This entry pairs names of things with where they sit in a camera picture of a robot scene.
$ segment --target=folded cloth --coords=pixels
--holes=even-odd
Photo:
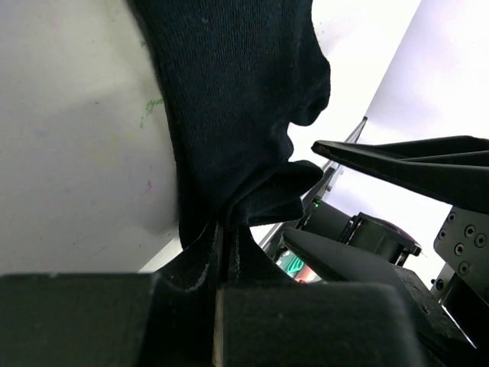
[[[329,63],[312,0],[129,0],[164,97],[176,160],[180,239],[301,217],[322,176],[288,162],[290,122],[328,105]]]

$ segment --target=white table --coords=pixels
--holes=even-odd
[[[312,142],[358,124],[418,4],[315,0],[332,98],[291,127],[293,160],[323,164]],[[4,0],[0,57],[0,274],[150,271],[178,253],[167,120],[146,111],[160,92],[125,1]]]

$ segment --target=teal object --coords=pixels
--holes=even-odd
[[[297,256],[293,256],[294,258],[287,266],[287,270],[285,271],[289,276],[292,276],[294,273],[298,272],[304,266],[304,261],[302,261]]]

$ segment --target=white tabletop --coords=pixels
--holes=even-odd
[[[324,163],[312,142],[361,121],[418,4],[315,0],[332,97],[290,128],[293,160]],[[0,273],[150,271],[174,256],[167,120],[125,0],[4,0],[0,55]]]

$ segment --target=screw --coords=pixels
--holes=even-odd
[[[436,289],[438,289],[439,291],[441,291],[444,286],[445,282],[443,281],[443,279],[439,279],[436,281]]]
[[[440,231],[440,233],[438,234],[438,239],[439,239],[440,241],[442,241],[443,239],[445,239],[445,237],[446,237],[446,232],[445,232],[445,230],[444,230],[444,229],[442,229],[442,230]]]
[[[461,262],[460,265],[458,266],[458,273],[462,276],[467,275],[469,271],[470,271],[470,265],[465,261]]]
[[[475,236],[474,243],[477,247],[484,247],[487,242],[487,236],[484,233],[479,233]]]
[[[467,237],[468,239],[471,238],[475,233],[475,227],[470,225],[470,226],[467,226],[467,228],[465,228],[465,237]]]
[[[446,221],[448,223],[453,223],[453,221],[455,220],[455,218],[457,217],[457,214],[455,214],[454,212],[451,212],[448,216],[448,218],[446,219]]]
[[[465,250],[465,246],[463,243],[458,243],[456,246],[455,246],[455,254],[457,256],[461,256],[461,254],[463,254]]]

